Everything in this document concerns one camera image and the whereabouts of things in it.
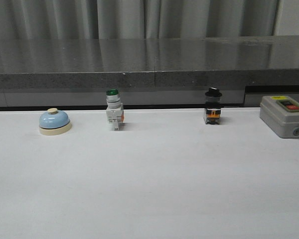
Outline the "blue and cream desk bell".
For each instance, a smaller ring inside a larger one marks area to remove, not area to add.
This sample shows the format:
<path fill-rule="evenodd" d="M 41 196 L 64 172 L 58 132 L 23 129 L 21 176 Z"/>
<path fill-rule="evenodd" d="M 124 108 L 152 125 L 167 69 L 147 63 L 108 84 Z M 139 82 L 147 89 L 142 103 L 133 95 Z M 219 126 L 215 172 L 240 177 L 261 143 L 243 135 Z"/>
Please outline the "blue and cream desk bell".
<path fill-rule="evenodd" d="M 59 135 L 69 131 L 72 123 L 68 114 L 57 108 L 50 108 L 39 118 L 39 131 L 42 135 Z"/>

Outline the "grey stone counter ledge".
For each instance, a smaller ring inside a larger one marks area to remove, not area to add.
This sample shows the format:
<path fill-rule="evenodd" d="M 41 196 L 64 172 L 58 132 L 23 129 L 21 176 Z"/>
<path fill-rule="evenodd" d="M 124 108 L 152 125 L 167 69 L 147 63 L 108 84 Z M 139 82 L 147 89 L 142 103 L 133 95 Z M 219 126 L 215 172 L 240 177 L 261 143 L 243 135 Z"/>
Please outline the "grey stone counter ledge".
<path fill-rule="evenodd" d="M 256 107 L 299 101 L 299 36 L 204 39 L 0 40 L 0 109 L 97 109 L 117 88 L 128 108 Z"/>

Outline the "grey push-button control box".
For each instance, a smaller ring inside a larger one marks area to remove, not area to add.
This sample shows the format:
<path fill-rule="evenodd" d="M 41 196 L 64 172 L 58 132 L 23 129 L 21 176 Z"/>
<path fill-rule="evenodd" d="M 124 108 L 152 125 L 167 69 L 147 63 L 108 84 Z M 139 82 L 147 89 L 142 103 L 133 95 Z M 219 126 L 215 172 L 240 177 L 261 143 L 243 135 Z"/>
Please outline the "grey push-button control box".
<path fill-rule="evenodd" d="M 299 138 L 299 102 L 289 96 L 263 96 L 260 118 L 281 138 Z"/>

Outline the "grey pleated curtain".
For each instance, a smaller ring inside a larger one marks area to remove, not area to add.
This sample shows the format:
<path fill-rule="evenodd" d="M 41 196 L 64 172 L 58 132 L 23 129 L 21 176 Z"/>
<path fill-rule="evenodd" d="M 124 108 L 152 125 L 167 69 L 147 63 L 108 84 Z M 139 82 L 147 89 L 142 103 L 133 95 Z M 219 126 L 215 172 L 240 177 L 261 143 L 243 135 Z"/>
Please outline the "grey pleated curtain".
<path fill-rule="evenodd" d="M 299 0 L 0 0 L 0 40 L 299 35 Z"/>

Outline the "green pushbutton switch white body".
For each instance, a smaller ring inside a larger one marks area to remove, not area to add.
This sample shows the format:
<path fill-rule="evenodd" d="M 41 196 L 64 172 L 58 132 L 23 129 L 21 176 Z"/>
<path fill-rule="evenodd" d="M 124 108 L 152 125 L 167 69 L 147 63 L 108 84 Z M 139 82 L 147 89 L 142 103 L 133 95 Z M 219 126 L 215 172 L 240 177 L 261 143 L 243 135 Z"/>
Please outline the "green pushbutton switch white body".
<path fill-rule="evenodd" d="M 118 89 L 110 89 L 106 91 L 107 109 L 106 115 L 109 123 L 112 124 L 114 130 L 119 130 L 120 125 L 124 122 L 124 105 L 121 102 Z"/>

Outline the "black rotary selector switch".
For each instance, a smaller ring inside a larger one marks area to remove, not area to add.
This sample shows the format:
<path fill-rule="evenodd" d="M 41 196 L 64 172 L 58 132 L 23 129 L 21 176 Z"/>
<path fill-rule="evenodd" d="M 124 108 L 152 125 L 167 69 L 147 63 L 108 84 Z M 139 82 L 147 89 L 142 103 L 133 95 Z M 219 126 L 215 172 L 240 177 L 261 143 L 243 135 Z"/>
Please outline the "black rotary selector switch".
<path fill-rule="evenodd" d="M 220 124 L 222 93 L 218 88 L 210 87 L 205 93 L 204 121 L 206 124 Z"/>

